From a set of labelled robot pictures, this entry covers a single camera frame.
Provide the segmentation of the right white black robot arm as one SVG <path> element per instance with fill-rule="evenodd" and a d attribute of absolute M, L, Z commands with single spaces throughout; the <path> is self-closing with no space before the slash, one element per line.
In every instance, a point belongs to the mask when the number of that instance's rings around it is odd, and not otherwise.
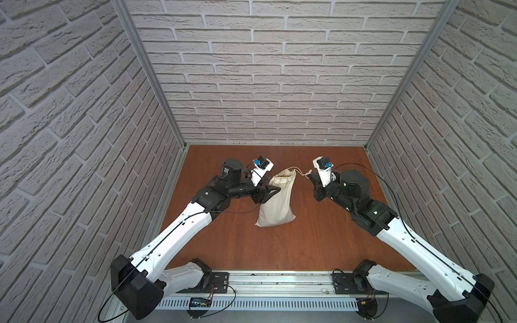
<path fill-rule="evenodd" d="M 438 322 L 477 322 L 495 283 L 475 275 L 444 256 L 411 229 L 395 210 L 370 196 L 370 183 L 357 170 L 341 174 L 332 168 L 309 174 L 318 201 L 330 199 L 351 215 L 360 228 L 404 256 L 424 280 L 364 260 L 355 269 L 358 281 L 432 313 Z"/>

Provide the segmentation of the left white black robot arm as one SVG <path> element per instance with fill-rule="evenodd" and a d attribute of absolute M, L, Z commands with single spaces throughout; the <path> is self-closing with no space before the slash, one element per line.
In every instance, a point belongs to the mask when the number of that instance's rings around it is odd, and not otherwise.
<path fill-rule="evenodd" d="M 192 198 L 183 212 L 150 243 L 130 257 L 119 255 L 110 264 L 112 294 L 137 320 L 153 312 L 162 299 L 186 289 L 205 289 L 211 269 L 199 259 L 168 269 L 170 261 L 218 215 L 225 213 L 234 199 L 249 196 L 262 205 L 281 189 L 269 184 L 267 172 L 273 162 L 263 156 L 252 168 L 239 160 L 227 159 L 219 175 Z"/>

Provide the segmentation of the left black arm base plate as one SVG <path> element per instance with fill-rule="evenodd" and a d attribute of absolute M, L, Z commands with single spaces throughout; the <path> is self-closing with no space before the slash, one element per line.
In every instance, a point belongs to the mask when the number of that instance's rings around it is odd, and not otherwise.
<path fill-rule="evenodd" d="M 196 287 L 183 289 L 179 293 L 227 294 L 229 278 L 229 272 L 206 273 Z"/>

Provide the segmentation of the cream cloth drawstring bag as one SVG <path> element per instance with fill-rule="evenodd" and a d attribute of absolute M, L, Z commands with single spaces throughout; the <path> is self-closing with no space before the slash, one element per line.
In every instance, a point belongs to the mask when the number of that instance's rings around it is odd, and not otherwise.
<path fill-rule="evenodd" d="M 290 167 L 275 175 L 269 184 L 280 188 L 280 192 L 276 193 L 268 202 L 260 206 L 259 215 L 255 225 L 257 227 L 273 227 L 293 222 L 296 216 L 292 212 L 290 206 L 292 188 L 294 186 L 296 175 L 308 178 L 312 171 L 304 173 L 298 167 Z"/>

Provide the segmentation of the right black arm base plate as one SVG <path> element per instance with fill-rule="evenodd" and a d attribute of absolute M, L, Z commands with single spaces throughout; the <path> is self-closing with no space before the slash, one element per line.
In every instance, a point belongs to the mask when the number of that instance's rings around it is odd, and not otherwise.
<path fill-rule="evenodd" d="M 374 288 L 361 277 L 357 278 L 353 273 L 340 271 L 331 274 L 331 281 L 336 295 L 355 295 L 362 298 L 385 296 L 387 293 L 374 290 Z"/>

